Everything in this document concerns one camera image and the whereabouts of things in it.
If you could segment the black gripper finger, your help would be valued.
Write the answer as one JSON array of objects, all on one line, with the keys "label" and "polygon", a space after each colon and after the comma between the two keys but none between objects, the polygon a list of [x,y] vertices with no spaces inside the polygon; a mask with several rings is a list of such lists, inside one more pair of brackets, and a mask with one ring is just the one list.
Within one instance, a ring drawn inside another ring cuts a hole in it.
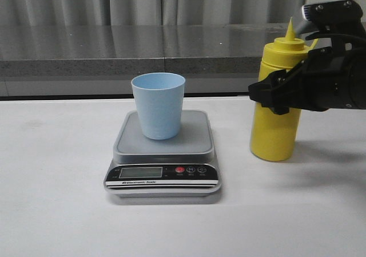
[{"label": "black gripper finger", "polygon": [[306,108],[300,72],[300,68],[271,72],[265,79],[249,85],[249,98],[277,115],[289,113],[290,108]]},{"label": "black gripper finger", "polygon": [[293,17],[293,28],[297,35],[316,31],[363,35],[362,16],[361,6],[353,0],[307,4]]}]

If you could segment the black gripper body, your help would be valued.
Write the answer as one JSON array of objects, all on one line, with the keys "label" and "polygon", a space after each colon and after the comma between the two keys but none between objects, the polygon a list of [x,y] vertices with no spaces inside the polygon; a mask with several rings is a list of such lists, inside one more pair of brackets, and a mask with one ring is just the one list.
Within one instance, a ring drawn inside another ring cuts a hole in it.
[{"label": "black gripper body", "polygon": [[365,109],[365,37],[334,34],[309,52],[301,79],[306,110]]}]

